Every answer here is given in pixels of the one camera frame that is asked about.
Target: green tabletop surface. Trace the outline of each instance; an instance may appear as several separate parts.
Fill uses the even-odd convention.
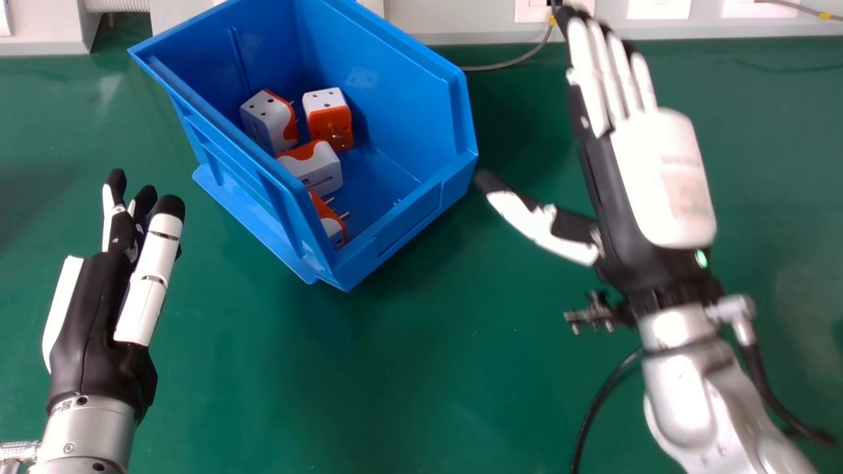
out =
[[[308,286],[191,180],[167,95],[126,54],[119,16],[89,57],[0,60],[0,439],[43,433],[41,333],[62,261],[99,249],[100,188],[126,170],[187,204],[184,255],[151,348],[155,404],[132,474],[567,470],[594,392],[640,343],[574,337],[599,288],[470,190],[350,294]],[[448,47],[458,64],[525,45]],[[660,104],[695,123],[719,232],[713,271],[752,295],[780,398],[843,437],[843,38],[641,43]],[[480,164],[588,212],[567,118],[566,53],[469,76]],[[593,426],[583,472],[682,470],[656,446],[630,373]],[[799,442],[820,472],[840,449]]]

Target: blue storage bin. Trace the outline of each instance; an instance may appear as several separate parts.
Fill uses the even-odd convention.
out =
[[[352,0],[228,0],[129,52],[172,97],[199,160],[194,180],[307,283],[349,291],[468,188],[477,145],[465,75]],[[351,213],[340,250],[304,185],[241,131],[238,113],[264,88],[300,107],[329,87],[354,116],[332,194]]]

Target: white corrugated hose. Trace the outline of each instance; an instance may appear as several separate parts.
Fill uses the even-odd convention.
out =
[[[148,12],[149,0],[85,0],[85,8],[90,13]]]

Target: orange and white plug adapter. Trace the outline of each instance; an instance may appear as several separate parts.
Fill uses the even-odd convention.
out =
[[[240,120],[246,135],[272,156],[298,145],[298,127],[293,106],[263,89],[240,106]]]
[[[328,140],[335,151],[354,148],[352,111],[338,87],[315,90],[302,97],[311,140]]]
[[[311,191],[310,199],[314,202],[316,207],[316,214],[322,220],[322,227],[325,233],[328,234],[328,240],[334,246],[334,250],[339,250],[348,243],[348,227],[344,220],[348,218],[349,213],[338,215],[336,211],[328,206],[334,201],[331,197],[323,201],[318,194]]]
[[[316,140],[283,152],[276,158],[298,180],[324,197],[342,187],[342,167],[326,140]]]

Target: robotic hand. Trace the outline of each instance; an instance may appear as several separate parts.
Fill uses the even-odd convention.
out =
[[[596,218],[542,206],[489,171],[475,182],[519,232],[585,266],[615,288],[611,307],[592,292],[581,327],[618,324],[641,333],[644,410],[661,448],[687,472],[813,473],[770,421],[762,397],[795,434],[822,444],[772,395],[760,364],[752,300],[723,298],[709,268],[717,224],[694,128],[659,108],[647,62],[609,27],[572,7],[554,12],[570,50],[569,111]],[[733,326],[752,380],[719,326]]]
[[[44,437],[0,444],[0,474],[26,463],[30,474],[128,470],[135,429],[155,398],[148,349],[185,204],[145,186],[127,207],[125,191],[126,175],[113,170],[102,191],[102,252],[64,262],[42,341],[51,376]]]

